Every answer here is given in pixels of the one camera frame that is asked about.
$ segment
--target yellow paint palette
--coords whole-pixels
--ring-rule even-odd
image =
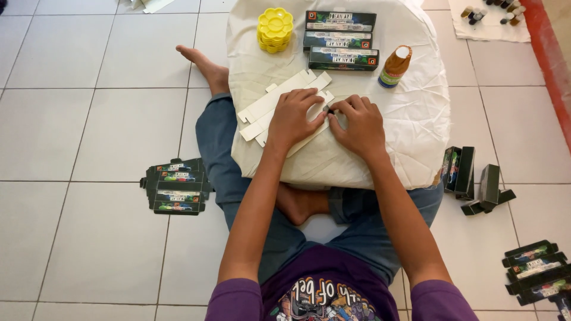
[[[269,53],[283,51],[289,44],[293,16],[283,8],[268,8],[258,17],[258,43]]]

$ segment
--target red wall edge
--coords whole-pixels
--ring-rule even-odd
[[[531,35],[533,51],[544,73],[547,91],[571,152],[571,117],[568,112],[571,111],[571,106],[566,106],[563,100],[563,93],[570,82],[563,53],[541,0],[520,1],[527,7],[525,20]]]

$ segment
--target hand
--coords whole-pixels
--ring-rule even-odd
[[[341,145],[367,163],[378,157],[388,156],[385,148],[383,116],[377,105],[371,103],[369,98],[353,95],[331,105],[331,110],[341,111],[349,121],[347,130],[343,130],[337,118],[328,114],[329,128]]]
[[[323,125],[326,112],[312,122],[307,121],[307,110],[323,97],[316,96],[317,88],[296,89],[282,94],[268,130],[266,145],[271,144],[287,154],[290,148],[306,139]]]

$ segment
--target wrinkled white fabric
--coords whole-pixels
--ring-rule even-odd
[[[507,13],[506,9],[499,6],[486,5],[485,1],[478,0],[448,0],[450,3],[450,12],[452,14],[452,21],[454,29],[456,29],[457,38],[465,38],[472,40],[504,40],[513,42],[530,42],[531,36],[529,35],[528,27],[525,19],[512,26],[509,23],[502,25],[500,20]],[[460,17],[460,14],[467,6],[474,8],[486,9],[488,14],[475,25],[471,26],[468,18]]]
[[[294,17],[291,43],[281,53],[269,54],[256,41],[258,16],[269,7],[283,7]],[[399,45],[412,47],[411,65],[394,89],[381,87],[376,71],[327,71],[333,81],[325,88],[338,101],[352,94],[367,96],[384,117],[386,148],[407,189],[428,187],[440,170],[450,134],[450,104],[444,65],[432,22],[414,0],[238,0],[228,19],[227,48],[230,90],[236,111],[265,94],[270,84],[281,84],[307,68],[302,41],[306,10],[377,14],[372,49],[380,63]],[[253,177],[262,148],[239,134],[248,123],[238,119],[232,157],[242,175]],[[297,184],[373,188],[367,166],[338,144],[326,129],[288,158],[282,181]]]

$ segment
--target blue jeans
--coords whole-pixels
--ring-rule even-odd
[[[216,204],[224,211],[228,228],[232,227],[250,178],[230,155],[238,125],[230,94],[212,97],[196,122],[196,139],[206,173],[216,190]],[[443,184],[408,191],[430,227],[443,197]],[[333,187],[329,191],[329,210],[337,224],[350,224],[339,236],[325,244],[367,262],[390,285],[401,267],[395,248],[380,215],[375,191]],[[274,208],[259,268],[259,283],[291,262],[304,250],[317,245]]]

